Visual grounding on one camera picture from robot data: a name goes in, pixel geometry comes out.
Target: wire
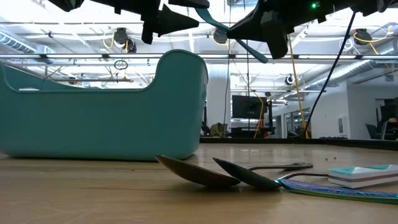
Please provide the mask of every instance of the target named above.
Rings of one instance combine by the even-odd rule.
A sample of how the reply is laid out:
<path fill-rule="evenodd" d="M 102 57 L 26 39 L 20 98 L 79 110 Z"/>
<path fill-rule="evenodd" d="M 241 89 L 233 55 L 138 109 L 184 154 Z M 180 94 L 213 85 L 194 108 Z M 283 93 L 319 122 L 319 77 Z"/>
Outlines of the wire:
<path fill-rule="evenodd" d="M 230 27 L 231 27 L 231 13 L 232 13 L 232 7 L 229 7 L 229 26 Z M 224 99 L 225 99 L 225 102 L 224 102 L 224 122 L 223 122 L 223 135 L 222 135 L 222 138 L 225 136 L 224 127 L 225 127 L 226 104 L 227 104 L 226 96 L 228 94 L 228 87 L 229 87 L 229 48 L 230 47 L 231 47 L 231 39 L 228 39 L 228 45 L 227 45 L 227 48 L 228 48 L 228 68 L 227 68 L 227 71 L 226 71 L 226 88 L 225 88 L 225 96 L 224 96 Z M 228 98 L 228 105 L 230 104 L 230 101 L 231 101 L 231 97 Z"/>
<path fill-rule="evenodd" d="M 377 52 L 376 48 L 373 46 L 372 43 L 369 43 L 369 45 L 371 46 L 371 48 L 373 49 L 374 53 L 379 55 L 379 52 Z M 387 67 L 387 69 L 391 70 L 390 66 L 388 66 L 387 63 L 384 63 L 384 65 Z"/>
<path fill-rule="evenodd" d="M 301 120 L 303 121 L 303 127 L 306 127 L 305 124 L 305 119 L 304 119 L 304 112 L 303 112 L 303 107 L 301 105 L 301 96 L 300 96 L 300 88 L 299 88 L 299 81 L 297 81 L 297 73 L 296 73 L 296 66 L 294 64 L 294 54 L 293 54 L 293 46 L 292 46 L 292 40 L 290 39 L 290 35 L 287 35 L 288 40 L 289 40 L 289 46 L 290 46 L 290 58 L 292 58 L 292 65 L 293 65 L 293 74 L 294 74 L 294 82 L 296 84 L 296 91 L 297 91 L 297 98 L 298 98 L 298 107 L 300 108 L 300 113 L 301 113 Z M 304 136 L 306 139 L 308 139 L 308 133 L 304 133 Z"/>
<path fill-rule="evenodd" d="M 105 42 L 105 33 L 104 33 L 104 38 L 102 39 L 102 42 L 104 43 L 104 46 L 105 46 L 107 49 L 111 49 L 111 48 L 113 47 L 113 42 L 114 42 L 114 32 L 113 32 L 113 35 L 112 35 L 112 43 L 111 43 L 111 46 L 108 46 L 108 45 L 106 44 L 106 42 Z"/>
<path fill-rule="evenodd" d="M 377 52 L 377 50 L 374 48 L 373 44 L 372 44 L 372 43 L 369 43 L 369 44 L 370 44 L 370 46 L 372 47 L 372 49 L 373 49 L 374 53 L 376 53 L 376 54 L 378 55 L 378 54 L 379 54 L 379 52 Z"/>
<path fill-rule="evenodd" d="M 353 22 L 354 22 L 354 19 L 355 19 L 355 14 L 356 14 L 356 13 L 353 12 L 353 15 L 352 15 L 351 20 L 349 21 L 349 24 L 348 24 L 348 27 L 347 27 L 347 32 L 346 32 L 346 35 L 345 35 L 345 37 L 344 37 L 343 44 L 341 45 L 341 48 L 340 48 L 340 51 L 338 52 L 338 55 L 337 55 L 337 57 L 336 57 L 335 62 L 333 63 L 332 67 L 330 68 L 329 75 L 328 75 L 328 77 L 326 78 L 325 84 L 323 84 L 323 87 L 322 87 L 321 92 L 319 92 L 319 95 L 318 95 L 317 99 L 315 100 L 315 102 L 314 102 L 314 104 L 313 104 L 313 106 L 312 106 L 310 116 L 308 117 L 307 125 L 305 125 L 304 134 L 306 134 L 307 131 L 308 131 L 308 126 L 309 126 L 309 124 L 310 124 L 310 122 L 311 122 L 312 114 L 313 114 L 313 112 L 315 111 L 315 107 L 317 106 L 318 101 L 319 101 L 319 99 L 321 98 L 323 91 L 325 91 L 325 88 L 326 88 L 326 86 L 327 86 L 327 84 L 328 84 L 328 82 L 329 82 L 329 79 L 330 79 L 330 77 L 331 77 L 331 74 L 333 74 L 333 71 L 334 71 L 334 69 L 335 69 L 335 67 L 336 67 L 336 65 L 337 65 L 337 62 L 338 62 L 338 60 L 340 59 L 341 54 L 343 53 L 344 46 L 346 45 L 346 41 L 347 41 L 347 39 L 348 39 L 348 37 L 349 37 L 349 32 L 350 32 L 350 30 L 351 30 L 351 27 L 353 26 Z"/>
<path fill-rule="evenodd" d="M 261 123 L 262 114 L 263 114 L 263 111 L 264 111 L 264 102 L 263 102 L 263 100 L 261 99 L 261 97 L 260 97 L 259 95 L 257 95 L 256 91 L 254 91 L 254 90 L 250 87 L 249 82 L 247 82 L 247 81 L 244 79 L 244 77 L 243 77 L 241 71 L 239 71 L 239 69 L 238 69 L 238 72 L 239 72 L 239 74 L 241 75 L 243 81 L 244 81 L 244 82 L 246 83 L 246 85 L 249 87 L 249 89 L 250 89 L 250 90 L 260 99 L 260 101 L 261 101 L 260 118 L 259 118 L 259 122 L 257 123 L 256 133 L 254 134 L 254 138 L 256 138 L 256 137 L 257 137 L 257 132 L 258 132 L 258 130 L 260 129 L 260 123 Z"/>

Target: wooden table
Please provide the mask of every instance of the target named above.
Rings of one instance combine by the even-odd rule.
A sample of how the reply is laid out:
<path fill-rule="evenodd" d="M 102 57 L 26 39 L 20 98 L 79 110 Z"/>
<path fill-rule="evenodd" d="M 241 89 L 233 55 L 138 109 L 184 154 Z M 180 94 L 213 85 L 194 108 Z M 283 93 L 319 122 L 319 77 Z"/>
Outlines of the wooden table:
<path fill-rule="evenodd" d="M 281 192 L 240 184 L 209 192 L 155 162 L 61 161 L 0 156 L 0 223 L 396 223 L 397 205 Z M 306 145 L 204 144 L 190 162 L 222 172 L 212 157 L 242 166 L 312 162 L 332 167 L 398 163 L 398 152 Z M 259 173 L 276 178 L 279 170 Z M 325 178 L 296 178 L 326 184 Z M 398 192 L 398 183 L 368 188 Z"/>

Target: yellow cable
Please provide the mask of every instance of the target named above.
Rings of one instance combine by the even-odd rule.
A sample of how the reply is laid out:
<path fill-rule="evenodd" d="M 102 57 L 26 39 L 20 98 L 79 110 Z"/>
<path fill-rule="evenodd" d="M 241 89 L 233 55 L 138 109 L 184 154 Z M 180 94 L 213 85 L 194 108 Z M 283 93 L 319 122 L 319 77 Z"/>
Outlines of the yellow cable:
<path fill-rule="evenodd" d="M 255 91 L 253 91 L 253 89 L 250 87 L 249 83 L 244 79 L 241 71 L 239 70 L 238 66 L 235 63 L 235 60 L 232 59 L 232 61 L 233 61 L 234 65 L 235 65 L 236 69 L 238 70 L 239 74 L 241 75 L 243 81 L 246 83 L 246 85 L 249 87 L 249 89 L 260 99 L 260 102 L 261 102 L 260 118 L 259 118 L 259 122 L 257 123 L 256 133 L 254 134 L 254 138 L 256 138 L 257 137 L 257 133 L 258 133 L 258 131 L 260 129 L 261 118 L 262 118 L 262 114 L 263 114 L 263 111 L 264 111 L 264 102 L 261 99 L 261 97 L 259 95 L 257 95 L 257 93 Z"/>
<path fill-rule="evenodd" d="M 374 48 L 373 44 L 372 44 L 372 43 L 369 43 L 369 44 L 371 45 L 371 47 L 372 47 L 374 53 L 376 53 L 376 54 L 378 55 L 379 53 L 378 53 L 377 50 Z"/>
<path fill-rule="evenodd" d="M 128 54 L 129 53 L 129 41 L 128 40 L 126 40 L 126 54 Z"/>
<path fill-rule="evenodd" d="M 112 34 L 112 43 L 111 43 L 111 46 L 106 45 L 105 38 L 102 39 L 102 42 L 104 43 L 104 46 L 105 46 L 107 49 L 111 49 L 111 48 L 113 47 L 113 42 L 114 42 L 114 33 Z"/>
<path fill-rule="evenodd" d="M 372 43 L 369 43 L 369 45 L 372 47 L 374 53 L 377 54 L 377 55 L 379 55 L 379 52 L 377 52 L 377 50 L 376 50 L 376 48 L 373 46 L 373 44 L 372 44 Z M 384 63 L 384 64 L 386 65 L 386 67 L 387 67 L 388 69 L 390 69 L 390 66 L 388 66 L 387 63 Z"/>
<path fill-rule="evenodd" d="M 298 98 L 298 106 L 300 107 L 300 113 L 301 113 L 301 120 L 303 121 L 303 128 L 305 128 L 305 120 L 304 120 L 304 112 L 303 108 L 301 105 L 301 98 L 300 98 L 300 90 L 299 90 L 299 82 L 297 81 L 297 74 L 296 74 L 296 68 L 294 64 L 294 55 L 293 55 L 293 46 L 292 46 L 292 41 L 290 39 L 290 35 L 287 36 L 289 40 L 289 45 L 290 45 L 290 55 L 292 58 L 292 65 L 293 65 L 293 73 L 294 73 L 294 81 L 296 83 L 296 91 L 297 91 L 297 98 Z M 308 139 L 308 133 L 305 133 L 305 138 Z"/>

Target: metal spoon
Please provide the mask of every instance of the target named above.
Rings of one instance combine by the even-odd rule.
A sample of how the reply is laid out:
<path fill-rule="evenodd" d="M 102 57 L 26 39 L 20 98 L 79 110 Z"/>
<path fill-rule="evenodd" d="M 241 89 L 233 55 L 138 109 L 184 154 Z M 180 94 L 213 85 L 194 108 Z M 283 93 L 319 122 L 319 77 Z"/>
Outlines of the metal spoon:
<path fill-rule="evenodd" d="M 166 168 L 171 170 L 174 174 L 177 174 L 179 177 L 188 180 L 190 182 L 194 182 L 196 184 L 204 185 L 207 187 L 231 187 L 241 182 L 240 180 L 235 179 L 233 177 L 228 177 L 226 175 L 219 174 L 217 172 L 213 172 L 211 170 L 204 169 L 194 164 L 189 164 L 187 162 L 174 159 L 168 156 L 156 155 L 155 158 L 161 164 L 166 166 Z M 254 166 L 254 167 L 249 167 L 249 169 L 291 170 L 291 169 L 306 169 L 306 168 L 311 168 L 312 166 L 313 166 L 312 164 L 307 164 L 307 163 L 296 163 L 286 166 Z"/>
<path fill-rule="evenodd" d="M 271 180 L 267 177 L 264 177 L 260 174 L 253 172 L 252 170 L 255 169 L 249 170 L 241 166 L 238 166 L 236 164 L 233 164 L 232 162 L 227 162 L 217 158 L 213 159 L 214 161 L 217 162 L 218 165 L 221 166 L 221 168 L 223 168 L 231 176 L 235 177 L 241 182 L 249 184 L 260 190 L 276 190 L 279 189 L 279 187 L 281 186 L 281 184 L 277 180 Z M 289 179 L 291 177 L 295 177 L 298 175 L 312 175 L 312 176 L 321 176 L 321 177 L 328 176 L 328 174 L 324 173 L 295 173 L 295 174 L 286 175 L 285 177 L 281 177 L 280 179 Z"/>

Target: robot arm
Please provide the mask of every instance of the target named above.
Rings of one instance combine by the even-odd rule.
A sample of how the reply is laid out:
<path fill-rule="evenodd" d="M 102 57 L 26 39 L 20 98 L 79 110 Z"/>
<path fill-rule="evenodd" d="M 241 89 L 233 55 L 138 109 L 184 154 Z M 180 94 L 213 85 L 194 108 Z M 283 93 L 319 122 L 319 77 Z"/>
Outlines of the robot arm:
<path fill-rule="evenodd" d="M 60 9 L 70 12 L 80 7 L 84 0 L 49 0 Z M 171 11 L 165 4 L 158 10 L 160 0 L 93 0 L 95 2 L 114 7 L 114 12 L 120 14 L 121 10 L 141 15 L 144 21 L 141 39 L 146 44 L 152 43 L 153 33 L 158 36 L 171 32 L 191 29 L 199 26 L 199 22 L 187 16 Z M 207 0 L 169 0 L 169 4 L 184 7 L 207 9 L 210 3 Z"/>
<path fill-rule="evenodd" d="M 84 0 L 49 0 L 64 11 L 71 11 L 83 4 Z M 115 13 L 126 10 L 141 15 L 144 21 L 142 41 L 152 43 L 152 34 L 158 36 L 171 32 L 191 29 L 199 22 L 171 11 L 166 5 L 158 10 L 160 0 L 92 0 L 114 7 Z M 256 40 L 267 42 L 273 59 L 287 53 L 287 34 L 294 27 L 317 19 L 326 21 L 326 15 L 350 7 L 355 12 L 368 16 L 376 11 L 384 12 L 398 0 L 258 0 L 255 9 L 227 31 L 230 39 Z M 196 9 L 207 9 L 207 0 L 169 0 L 169 4 Z"/>

